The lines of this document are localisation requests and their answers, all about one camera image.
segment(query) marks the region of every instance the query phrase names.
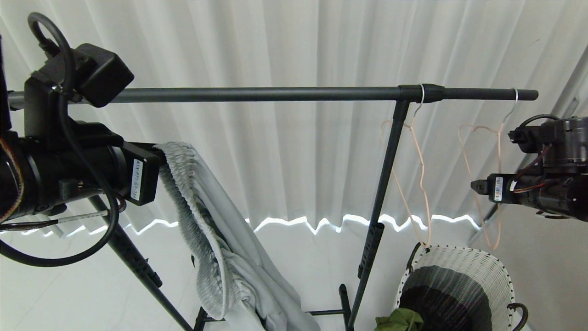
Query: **white curtain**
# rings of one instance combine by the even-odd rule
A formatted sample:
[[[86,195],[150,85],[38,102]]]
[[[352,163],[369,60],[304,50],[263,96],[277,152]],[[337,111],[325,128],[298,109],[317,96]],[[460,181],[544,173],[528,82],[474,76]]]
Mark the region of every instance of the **white curtain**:
[[[10,90],[22,90],[45,60],[26,23],[31,11],[53,19],[73,47],[90,42],[117,53],[135,74],[131,87],[431,82],[539,90],[537,101],[518,103],[506,131],[552,112],[588,44],[585,1],[0,1]],[[433,213],[478,219],[457,129],[466,123],[498,128],[512,105],[442,101],[419,111],[415,130]],[[385,150],[380,136],[389,132],[380,128],[392,111],[393,102],[381,101],[70,108],[74,119],[103,122],[128,141],[193,144],[254,227],[267,217],[306,216],[311,226],[323,218],[340,225],[345,214],[369,218]],[[17,127],[20,118],[22,111],[13,113]],[[496,172],[496,139],[467,131],[463,137],[474,176]],[[507,138],[502,146],[503,171],[514,171],[523,154]],[[424,219],[408,132],[395,169],[411,212]],[[160,190],[154,203],[131,206],[121,222],[138,230],[153,219],[172,222],[171,206]],[[80,202],[68,212],[87,211],[89,204]],[[382,212],[407,218],[393,180]],[[90,231],[103,225],[84,224]]]

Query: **green cloth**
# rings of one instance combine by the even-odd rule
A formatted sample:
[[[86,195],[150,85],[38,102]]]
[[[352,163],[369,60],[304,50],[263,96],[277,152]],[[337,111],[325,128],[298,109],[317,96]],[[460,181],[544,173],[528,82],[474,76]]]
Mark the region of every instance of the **green cloth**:
[[[376,317],[376,324],[374,331],[420,331],[424,322],[419,313],[398,308],[388,317]]]

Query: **white barcode label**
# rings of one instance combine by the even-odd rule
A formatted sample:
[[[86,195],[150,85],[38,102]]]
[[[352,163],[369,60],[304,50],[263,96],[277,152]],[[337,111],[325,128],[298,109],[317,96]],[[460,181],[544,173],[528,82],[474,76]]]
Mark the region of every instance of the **white barcode label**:
[[[502,201],[502,177],[496,177],[494,182],[494,201]]]
[[[141,179],[143,178],[143,162],[133,161],[133,173],[131,178],[131,198],[139,200],[141,197]]]

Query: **white and gray basket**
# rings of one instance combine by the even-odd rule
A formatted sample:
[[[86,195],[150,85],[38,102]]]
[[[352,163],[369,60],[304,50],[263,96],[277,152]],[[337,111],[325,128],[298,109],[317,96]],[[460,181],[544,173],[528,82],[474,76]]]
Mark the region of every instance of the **white and gray basket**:
[[[528,317],[526,307],[515,303],[500,260],[467,247],[417,244],[400,281],[394,309],[398,307],[420,313],[423,330],[518,331]],[[522,318],[513,326],[516,308],[522,309]]]

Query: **white floor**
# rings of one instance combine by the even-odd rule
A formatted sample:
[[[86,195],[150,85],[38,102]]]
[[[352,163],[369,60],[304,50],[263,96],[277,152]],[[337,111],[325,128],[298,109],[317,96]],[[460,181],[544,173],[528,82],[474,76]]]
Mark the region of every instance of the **white floor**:
[[[464,246],[474,232],[466,221],[434,221],[435,243]],[[162,291],[193,324],[199,309],[190,255],[177,227],[156,225],[138,236],[127,229],[163,280]],[[366,227],[346,221],[340,232],[322,226],[314,235],[306,224],[267,224],[257,235],[278,269],[294,285],[305,310],[338,309],[338,287],[347,285],[350,300],[358,285],[357,270]],[[98,235],[78,233],[68,239],[2,235],[31,254],[61,257],[81,251]],[[359,310],[356,330],[373,330],[376,316],[388,315],[406,260],[416,243],[411,227],[395,232],[387,226]],[[107,246],[73,266],[42,269],[0,260],[2,330],[181,330]],[[322,330],[343,330],[343,318],[319,316]],[[205,330],[226,330],[224,322]]]

